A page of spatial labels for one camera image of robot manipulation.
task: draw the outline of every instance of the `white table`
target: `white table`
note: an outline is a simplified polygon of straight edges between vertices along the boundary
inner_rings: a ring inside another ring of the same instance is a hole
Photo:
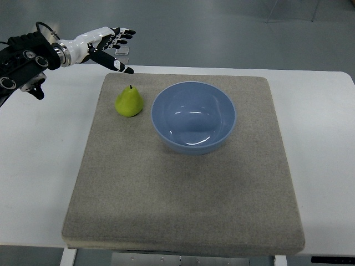
[[[133,66],[136,73],[267,78],[306,237],[303,255],[355,255],[355,85],[341,72]],[[46,71],[45,98],[0,109],[0,244],[65,247],[60,232],[105,75]]]

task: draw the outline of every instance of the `gray felt mat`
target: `gray felt mat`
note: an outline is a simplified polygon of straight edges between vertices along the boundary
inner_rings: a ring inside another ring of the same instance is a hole
[[[237,125],[212,153],[177,154],[151,124],[157,94],[181,81],[215,85],[235,103]],[[145,106],[126,118],[114,101],[130,84]],[[62,236],[73,248],[217,257],[301,251],[305,239],[267,80],[108,74]]]

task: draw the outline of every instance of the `white robotic hand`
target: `white robotic hand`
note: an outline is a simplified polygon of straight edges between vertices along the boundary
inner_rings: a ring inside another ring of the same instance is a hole
[[[133,69],[125,66],[111,55],[103,52],[109,48],[120,48],[131,39],[134,30],[103,27],[77,36],[74,40],[58,40],[52,44],[60,57],[61,66],[68,67],[91,59],[114,71],[133,74]]]

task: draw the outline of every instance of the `gray floor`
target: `gray floor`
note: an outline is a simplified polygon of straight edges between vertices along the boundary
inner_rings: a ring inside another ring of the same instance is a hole
[[[137,31],[128,43],[130,65],[343,71],[355,80],[355,6],[350,0],[320,0],[314,22],[317,0],[280,0],[266,24],[274,3],[4,0],[0,40],[35,31],[36,21],[49,24],[63,39],[121,26]],[[0,246],[0,265],[59,265],[61,249],[53,250]],[[110,254],[79,250],[75,265],[109,265]],[[20,264],[20,258],[28,263]],[[91,259],[81,263],[85,258]],[[310,257],[297,259],[310,263]]]

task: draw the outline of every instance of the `blue bowl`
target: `blue bowl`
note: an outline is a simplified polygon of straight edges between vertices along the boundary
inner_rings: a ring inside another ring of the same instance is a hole
[[[155,98],[151,120],[171,149],[200,155],[222,145],[236,124],[237,112],[218,88],[187,81],[166,88]]]

